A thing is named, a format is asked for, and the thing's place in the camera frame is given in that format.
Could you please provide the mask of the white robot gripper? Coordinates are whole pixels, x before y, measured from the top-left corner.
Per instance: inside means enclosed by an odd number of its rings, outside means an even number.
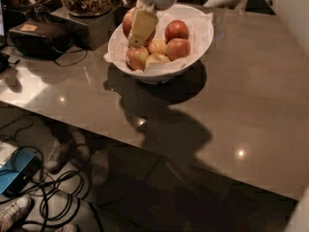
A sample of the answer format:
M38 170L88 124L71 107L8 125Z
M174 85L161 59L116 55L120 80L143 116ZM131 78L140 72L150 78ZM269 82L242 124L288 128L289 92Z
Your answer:
M129 45L137 48L143 46L158 24L157 16L145 11L145 5L154 6L158 11L165 11L176 2L177 0L136 0L138 10L134 13L132 27L128 35Z

